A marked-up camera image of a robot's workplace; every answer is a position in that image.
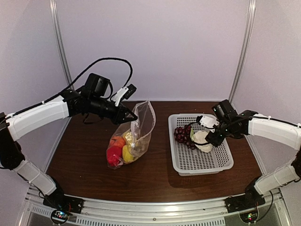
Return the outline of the white toy cauliflower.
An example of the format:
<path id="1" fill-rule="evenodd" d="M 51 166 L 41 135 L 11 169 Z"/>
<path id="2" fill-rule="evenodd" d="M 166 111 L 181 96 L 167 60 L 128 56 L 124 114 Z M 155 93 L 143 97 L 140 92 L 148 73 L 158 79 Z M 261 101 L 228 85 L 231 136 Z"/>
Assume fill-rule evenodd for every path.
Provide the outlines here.
<path id="1" fill-rule="evenodd" d="M 195 132 L 191 137 L 191 140 L 193 142 L 197 143 L 196 147 L 204 153 L 211 152 L 211 150 L 213 148 L 213 146 L 211 144 L 204 145 L 205 143 L 207 143 L 205 140 L 205 137 L 207 134 L 208 134 L 208 132 L 200 130 L 200 131 Z"/>

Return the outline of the yellow toy fruit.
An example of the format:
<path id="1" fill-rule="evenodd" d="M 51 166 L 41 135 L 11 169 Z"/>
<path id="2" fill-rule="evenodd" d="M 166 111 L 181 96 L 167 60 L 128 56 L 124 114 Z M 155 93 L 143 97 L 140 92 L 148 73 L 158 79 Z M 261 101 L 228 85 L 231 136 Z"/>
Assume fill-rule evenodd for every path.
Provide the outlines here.
<path id="1" fill-rule="evenodd" d="M 126 131 L 123 135 L 122 135 L 123 139 L 126 142 L 127 146 L 132 146 L 132 144 L 134 144 L 134 136 L 133 133 L 131 131 Z"/>
<path id="2" fill-rule="evenodd" d="M 131 148 L 127 145 L 123 146 L 122 148 L 122 158 L 125 164 L 130 164 L 134 161 L 134 157 L 131 154 Z"/>

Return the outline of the clear zip top bag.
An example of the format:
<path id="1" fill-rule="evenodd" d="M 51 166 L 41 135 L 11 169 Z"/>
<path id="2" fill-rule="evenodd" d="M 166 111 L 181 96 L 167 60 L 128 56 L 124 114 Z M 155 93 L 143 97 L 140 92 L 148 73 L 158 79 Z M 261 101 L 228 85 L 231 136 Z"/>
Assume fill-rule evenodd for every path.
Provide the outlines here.
<path id="1" fill-rule="evenodd" d="M 126 131 L 131 131 L 133 133 L 135 143 L 132 144 L 132 146 L 128 147 L 131 148 L 130 152 L 134 157 L 133 162 L 135 162 L 140 157 L 142 157 L 148 150 L 151 140 L 151 134 L 156 124 L 156 114 L 149 100 L 136 104 L 132 112 L 134 112 L 137 115 L 138 119 L 132 122 L 121 124 L 114 132 L 112 137 L 122 137 L 122 135 Z M 111 169 L 118 169 L 123 165 L 127 164 L 124 163 L 122 158 L 119 166 L 111 167 L 108 165 L 108 167 Z"/>

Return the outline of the orange toy pumpkin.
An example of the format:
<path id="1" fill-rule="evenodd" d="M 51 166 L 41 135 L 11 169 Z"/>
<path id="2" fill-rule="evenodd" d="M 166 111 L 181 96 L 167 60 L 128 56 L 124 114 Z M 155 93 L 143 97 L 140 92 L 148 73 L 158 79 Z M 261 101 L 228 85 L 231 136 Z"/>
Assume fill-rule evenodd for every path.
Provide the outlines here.
<path id="1" fill-rule="evenodd" d="M 126 141 L 121 136 L 114 136 L 110 139 L 110 142 L 109 142 L 109 147 L 118 146 L 118 147 L 122 148 L 125 145 L 126 145 Z"/>

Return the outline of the dark red toy grapes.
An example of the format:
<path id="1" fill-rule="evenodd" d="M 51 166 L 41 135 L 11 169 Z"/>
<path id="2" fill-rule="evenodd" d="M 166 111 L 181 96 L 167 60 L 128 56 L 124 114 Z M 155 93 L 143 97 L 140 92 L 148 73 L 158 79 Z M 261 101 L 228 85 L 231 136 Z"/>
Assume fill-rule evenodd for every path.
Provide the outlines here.
<path id="1" fill-rule="evenodd" d="M 174 139 L 180 144 L 186 145 L 190 149 L 195 149 L 195 144 L 190 138 L 191 125 L 185 125 L 184 127 L 177 127 L 174 129 Z"/>

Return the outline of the white perforated plastic basket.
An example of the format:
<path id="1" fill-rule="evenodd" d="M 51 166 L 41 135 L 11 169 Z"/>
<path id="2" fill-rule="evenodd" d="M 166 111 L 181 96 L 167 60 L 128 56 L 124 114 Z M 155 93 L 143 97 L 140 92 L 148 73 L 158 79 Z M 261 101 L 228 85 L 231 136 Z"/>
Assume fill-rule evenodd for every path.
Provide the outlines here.
<path id="1" fill-rule="evenodd" d="M 174 130 L 195 122 L 198 116 L 216 118 L 213 115 L 203 113 L 172 114 L 168 117 L 172 164 L 174 170 L 180 176 L 216 174 L 224 170 L 229 170 L 234 166 L 234 160 L 226 140 L 220 146 L 213 147 L 207 153 L 198 148 L 190 148 L 186 144 L 175 140 Z"/>

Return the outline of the yellow toy fruit front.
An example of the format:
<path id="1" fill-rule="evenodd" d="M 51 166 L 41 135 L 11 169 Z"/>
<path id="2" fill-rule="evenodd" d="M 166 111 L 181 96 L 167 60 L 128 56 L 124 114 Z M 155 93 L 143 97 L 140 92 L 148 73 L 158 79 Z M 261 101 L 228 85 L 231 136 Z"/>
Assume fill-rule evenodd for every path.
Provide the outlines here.
<path id="1" fill-rule="evenodd" d="M 122 158 L 125 164 L 130 164 L 134 161 L 134 157 L 131 154 L 131 148 L 127 145 L 123 146 L 122 148 Z"/>

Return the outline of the red toy bell pepper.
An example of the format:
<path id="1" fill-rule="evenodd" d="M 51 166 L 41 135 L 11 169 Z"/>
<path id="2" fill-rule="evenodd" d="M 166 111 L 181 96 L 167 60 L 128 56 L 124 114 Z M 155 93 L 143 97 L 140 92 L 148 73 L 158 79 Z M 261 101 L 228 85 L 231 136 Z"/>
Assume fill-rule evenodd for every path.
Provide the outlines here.
<path id="1" fill-rule="evenodd" d="M 122 159 L 122 148 L 119 146 L 111 146 L 106 152 L 106 158 L 109 166 L 119 166 Z"/>

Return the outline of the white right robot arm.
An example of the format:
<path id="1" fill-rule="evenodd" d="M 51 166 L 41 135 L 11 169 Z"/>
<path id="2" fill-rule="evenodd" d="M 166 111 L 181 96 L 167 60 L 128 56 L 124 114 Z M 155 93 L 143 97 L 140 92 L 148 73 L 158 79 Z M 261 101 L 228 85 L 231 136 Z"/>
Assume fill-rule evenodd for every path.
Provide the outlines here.
<path id="1" fill-rule="evenodd" d="M 209 130 L 205 140 L 219 146 L 225 138 L 240 139 L 257 136 L 284 144 L 297 151 L 294 159 L 274 172 L 254 179 L 245 189 L 241 204 L 250 208 L 257 204 L 262 195 L 275 188 L 301 179 L 301 125 L 245 110 L 237 113 L 229 100 L 225 99 L 212 107 L 215 118 L 201 116 L 197 122 Z"/>

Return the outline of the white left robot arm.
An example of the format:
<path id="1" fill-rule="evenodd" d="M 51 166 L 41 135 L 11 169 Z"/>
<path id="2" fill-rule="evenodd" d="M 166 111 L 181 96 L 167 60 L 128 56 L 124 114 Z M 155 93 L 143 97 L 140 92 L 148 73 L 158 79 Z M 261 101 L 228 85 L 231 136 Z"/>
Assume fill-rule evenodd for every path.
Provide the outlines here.
<path id="1" fill-rule="evenodd" d="M 113 124 L 137 120 L 137 116 L 122 105 L 136 92 L 133 84 L 122 87 L 113 97 L 104 98 L 111 81 L 97 74 L 90 74 L 86 83 L 77 90 L 67 89 L 47 102 L 35 107 L 5 115 L 0 114 L 0 164 L 5 170 L 13 170 L 28 183 L 37 187 L 45 200 L 57 209 L 67 206 L 68 200 L 59 184 L 26 159 L 18 140 L 24 135 L 49 123 L 77 114 L 95 114 L 108 118 Z"/>

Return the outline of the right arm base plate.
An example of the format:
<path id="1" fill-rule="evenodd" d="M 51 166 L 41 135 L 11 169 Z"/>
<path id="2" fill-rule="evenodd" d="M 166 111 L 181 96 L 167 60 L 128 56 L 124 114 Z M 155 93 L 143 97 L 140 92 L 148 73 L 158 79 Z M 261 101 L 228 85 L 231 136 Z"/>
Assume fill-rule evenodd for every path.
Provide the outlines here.
<path id="1" fill-rule="evenodd" d="M 265 204 L 265 199 L 262 196 L 255 200 L 252 200 L 247 199 L 245 194 L 239 196 L 229 196 L 224 201 L 228 213 L 255 209 L 256 207 Z"/>

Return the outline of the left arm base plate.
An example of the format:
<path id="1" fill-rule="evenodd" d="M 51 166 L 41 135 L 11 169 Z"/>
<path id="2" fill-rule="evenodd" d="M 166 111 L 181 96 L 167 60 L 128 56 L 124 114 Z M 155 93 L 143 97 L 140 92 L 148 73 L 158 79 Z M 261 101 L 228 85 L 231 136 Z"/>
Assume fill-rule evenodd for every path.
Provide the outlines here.
<path id="1" fill-rule="evenodd" d="M 50 199 L 44 198 L 43 205 L 55 208 L 58 210 L 63 210 L 69 213 L 80 214 L 83 208 L 84 200 L 81 198 L 76 198 L 72 196 L 64 196 L 63 202 L 61 204 L 55 204 L 51 202 Z"/>

